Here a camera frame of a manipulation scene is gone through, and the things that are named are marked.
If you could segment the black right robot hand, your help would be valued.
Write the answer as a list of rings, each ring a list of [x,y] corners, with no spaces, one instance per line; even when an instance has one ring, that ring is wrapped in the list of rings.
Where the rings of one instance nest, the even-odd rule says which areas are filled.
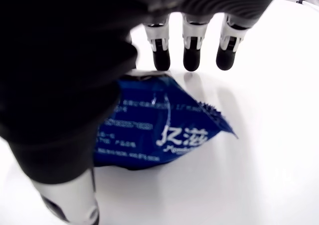
[[[133,27],[224,12],[239,35],[271,1],[0,0],[0,135],[47,208],[70,225],[99,223],[95,137],[136,66]]]

